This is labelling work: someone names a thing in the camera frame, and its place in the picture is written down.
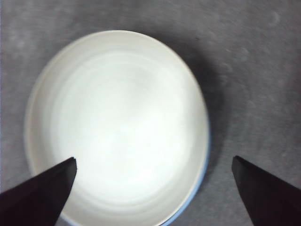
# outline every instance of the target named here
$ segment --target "bowl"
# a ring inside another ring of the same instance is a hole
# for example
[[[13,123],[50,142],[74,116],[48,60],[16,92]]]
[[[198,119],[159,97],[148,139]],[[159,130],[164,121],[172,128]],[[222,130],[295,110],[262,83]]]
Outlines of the bowl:
[[[174,51],[147,35],[104,31],[47,64],[24,141],[33,175],[76,158],[62,211],[73,225],[165,226],[203,179],[209,123],[201,89]]]

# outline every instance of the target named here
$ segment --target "gray textured surface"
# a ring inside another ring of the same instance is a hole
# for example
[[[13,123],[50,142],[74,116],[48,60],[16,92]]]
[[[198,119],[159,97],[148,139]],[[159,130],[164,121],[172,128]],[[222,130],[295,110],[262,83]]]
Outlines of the gray textured surface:
[[[42,68],[71,41],[110,29],[169,45],[205,95],[209,168],[172,226],[251,225],[230,171],[236,154],[301,188],[301,1],[3,0],[1,8],[2,191],[30,177],[23,119]]]

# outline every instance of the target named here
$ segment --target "gray surface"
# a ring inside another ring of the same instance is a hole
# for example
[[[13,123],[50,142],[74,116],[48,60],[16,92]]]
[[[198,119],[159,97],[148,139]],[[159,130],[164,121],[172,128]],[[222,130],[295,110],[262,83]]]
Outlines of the gray surface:
[[[300,12],[299,0],[3,0],[2,191],[30,177],[24,110],[47,61],[86,34],[132,30],[180,54],[211,117],[205,180],[172,226],[250,226],[230,169],[234,155],[301,188]]]

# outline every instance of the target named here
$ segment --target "bowl rim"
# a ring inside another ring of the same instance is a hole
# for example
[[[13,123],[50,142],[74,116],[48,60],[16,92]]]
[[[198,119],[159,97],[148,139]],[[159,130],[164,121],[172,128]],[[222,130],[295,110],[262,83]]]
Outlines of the bowl rim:
[[[138,35],[140,37],[144,37],[146,39],[149,39],[149,41],[156,42],[158,44],[163,45],[166,48],[167,51],[170,51],[170,52],[173,53],[173,55],[180,61],[180,63],[189,72],[190,76],[192,77],[194,82],[197,84],[197,88],[198,88],[200,96],[203,100],[204,110],[205,110],[205,121],[206,121],[206,127],[207,127],[207,136],[208,136],[208,139],[207,139],[207,142],[206,142],[205,161],[202,165],[200,165],[200,167],[199,167],[200,170],[198,172],[198,176],[196,177],[194,183],[192,184],[193,186],[191,186],[191,189],[187,192],[187,195],[186,195],[184,201],[179,205],[177,210],[171,216],[168,216],[165,221],[161,222],[158,225],[155,225],[155,226],[168,226],[183,213],[183,211],[187,208],[187,206],[190,204],[190,202],[192,201],[192,199],[196,195],[197,191],[199,190],[200,185],[202,184],[202,181],[203,181],[205,173],[206,173],[206,169],[208,167],[208,162],[209,162],[210,146],[211,146],[211,129],[210,129],[210,120],[209,120],[209,116],[208,116],[208,109],[207,109],[207,106],[206,106],[206,102],[204,100],[204,96],[203,96],[200,84],[198,83],[198,81],[197,81],[196,77],[194,76],[193,72],[187,66],[187,64],[184,62],[184,60],[173,49],[171,49],[169,46],[167,46],[163,42],[161,42],[161,41],[159,41],[159,40],[157,40],[157,39],[155,39],[155,38],[153,38],[149,35],[142,34],[142,33],[135,32],[135,31],[128,31],[128,30],[104,30],[104,31],[100,31],[100,32],[90,33],[88,35],[80,37],[80,38],[72,41],[71,43],[67,44],[65,47],[60,49],[48,61],[46,66],[44,66],[44,68],[42,69],[42,71],[38,75],[38,77],[37,77],[37,79],[36,79],[36,81],[33,85],[33,88],[30,92],[29,99],[28,99],[27,105],[26,105],[26,110],[25,110],[25,115],[24,115],[23,140],[24,140],[24,149],[25,149],[25,157],[26,157],[26,160],[27,160],[27,164],[29,166],[29,170],[30,170],[31,175],[36,175],[37,174],[37,169],[34,167],[35,164],[34,164],[34,161],[33,161],[32,152],[29,150],[29,144],[28,144],[27,137],[28,137],[28,134],[29,134],[29,131],[28,131],[29,129],[28,128],[29,128],[29,122],[30,122],[30,114],[31,114],[31,111],[32,111],[34,100],[35,100],[35,97],[38,93],[38,90],[39,90],[39,87],[40,87],[41,83],[44,81],[44,79],[46,77],[47,70],[49,68],[51,68],[53,65],[55,65],[57,60],[62,55],[64,55],[66,52],[68,52],[69,49],[75,47],[80,42],[84,41],[85,39],[91,38],[92,36],[103,35],[103,34],[107,34],[107,33],[129,33],[129,34],[134,34],[134,35]],[[60,216],[62,216],[62,218],[65,221],[67,221],[69,224],[71,224],[73,226],[81,226],[81,224],[77,223],[75,220],[73,220],[70,216],[65,214],[63,211],[61,212]]]

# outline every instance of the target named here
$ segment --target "white ceramic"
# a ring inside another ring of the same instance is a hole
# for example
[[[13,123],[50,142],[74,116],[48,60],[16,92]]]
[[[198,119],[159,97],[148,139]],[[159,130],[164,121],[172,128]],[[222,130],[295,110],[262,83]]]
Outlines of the white ceramic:
[[[208,127],[200,88],[175,52],[140,33],[105,31],[73,42],[46,66],[24,139],[34,175],[76,158],[62,212],[68,221],[158,226],[197,191]]]

